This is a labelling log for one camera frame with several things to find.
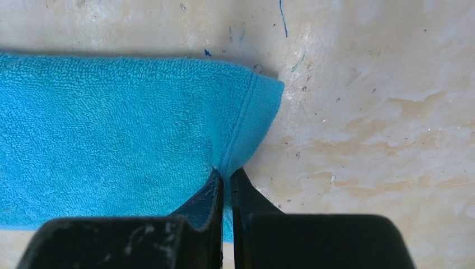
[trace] marble surface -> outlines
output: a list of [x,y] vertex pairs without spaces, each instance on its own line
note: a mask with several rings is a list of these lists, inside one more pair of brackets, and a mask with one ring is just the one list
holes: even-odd
[[[418,268],[475,268],[474,25],[473,0],[4,0],[0,49],[259,64],[286,89],[245,167],[258,190],[384,215]],[[31,236],[0,231],[1,269]]]

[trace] folded towel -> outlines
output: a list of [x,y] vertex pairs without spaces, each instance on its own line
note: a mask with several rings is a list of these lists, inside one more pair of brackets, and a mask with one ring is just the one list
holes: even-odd
[[0,228],[169,214],[250,159],[282,91],[218,61],[0,54]]

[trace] glossy beige surface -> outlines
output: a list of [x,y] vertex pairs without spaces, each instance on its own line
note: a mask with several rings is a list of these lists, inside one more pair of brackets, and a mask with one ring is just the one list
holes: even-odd
[[[286,84],[246,166],[263,194],[285,212],[387,216],[419,268],[475,268],[475,2],[282,7],[287,38],[277,0],[5,0],[0,48],[161,57],[208,49],[261,64]],[[1,269],[14,268],[31,235],[0,231]]]

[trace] terry cloth fabric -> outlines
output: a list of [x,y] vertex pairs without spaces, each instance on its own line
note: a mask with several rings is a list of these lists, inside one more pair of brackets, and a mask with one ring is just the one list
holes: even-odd
[[[0,54],[0,228],[167,215],[266,135],[283,83],[197,59]],[[224,240],[232,241],[226,199]]]

